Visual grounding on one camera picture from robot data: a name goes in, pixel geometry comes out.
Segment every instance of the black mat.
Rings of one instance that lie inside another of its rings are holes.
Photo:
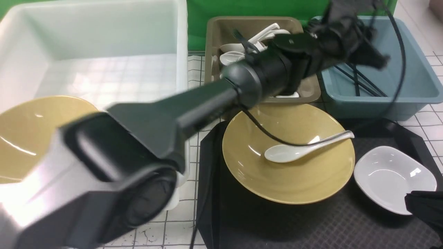
[[[345,128],[358,120],[341,121]],[[210,171],[215,170],[200,233],[208,249],[428,249],[440,246],[437,234],[413,216],[384,210],[367,198],[354,178],[337,194],[309,205],[284,205],[245,189],[221,156],[227,122],[216,126],[201,143],[198,208],[202,209]],[[443,177],[423,139],[383,120],[355,134],[356,160],[387,145],[427,167],[443,190]]]

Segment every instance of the chopstick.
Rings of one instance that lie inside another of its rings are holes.
[[[353,68],[353,66],[354,66],[354,68],[355,68],[355,70],[357,71],[357,74],[360,76],[360,77],[362,77],[365,81],[367,81],[376,91],[378,91],[380,94],[381,94],[381,96],[382,97],[387,97],[387,95],[382,91],[382,90],[380,90],[380,88],[378,88],[372,81],[370,81],[364,74],[362,74],[358,69],[357,69],[357,67],[355,66],[355,65],[352,65],[352,64],[350,64],[350,63],[346,63],[346,65],[348,65],[350,68]]]
[[[358,74],[357,74],[357,68],[354,64],[349,65],[354,72],[354,86],[355,86],[355,96],[360,96],[360,86],[358,85]]]
[[[347,77],[349,77],[350,79],[354,79],[354,77],[352,77],[350,74],[348,74],[347,72],[345,72],[343,69],[341,69],[338,66],[334,66],[335,68],[337,68],[340,72],[342,72],[344,75],[346,75]],[[366,92],[372,94],[374,97],[381,97],[379,94],[377,94],[376,92],[374,92],[374,90],[370,89],[369,87],[367,87],[365,84],[361,83],[360,81],[357,80],[357,84],[359,86],[361,86],[364,90],[366,90]]]

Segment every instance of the yellow bowl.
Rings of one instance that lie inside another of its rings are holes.
[[[85,100],[52,96],[0,114],[0,184],[21,182],[46,153],[57,127],[94,112]]]
[[[311,105],[262,104],[250,112],[271,134],[288,142],[305,144],[344,131],[333,117]],[[239,113],[226,128],[222,150],[232,175],[251,192],[274,202],[318,202],[351,178],[355,153],[349,139],[290,163],[264,158],[264,152],[277,144]]]

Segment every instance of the gray plastic bin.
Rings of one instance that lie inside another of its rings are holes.
[[[366,24],[371,17],[361,16]],[[397,103],[386,116],[389,119],[404,121],[409,119],[427,104],[443,102],[443,86],[429,65],[417,42],[405,24],[396,20],[406,49],[406,77]],[[355,96],[353,80],[335,68],[322,72],[327,95],[327,111],[335,118],[370,118],[377,117],[386,109],[397,89],[400,80],[401,53],[394,29],[388,17],[377,17],[375,28],[378,33],[373,42],[382,53],[391,56],[388,66],[379,71],[366,66],[358,69],[377,85],[388,97],[372,97],[364,90],[361,96]],[[353,75],[346,65],[339,65]]]

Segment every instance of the black cloth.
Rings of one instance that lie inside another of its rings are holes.
[[[404,201],[406,209],[430,226],[443,243],[443,192],[412,191]]]

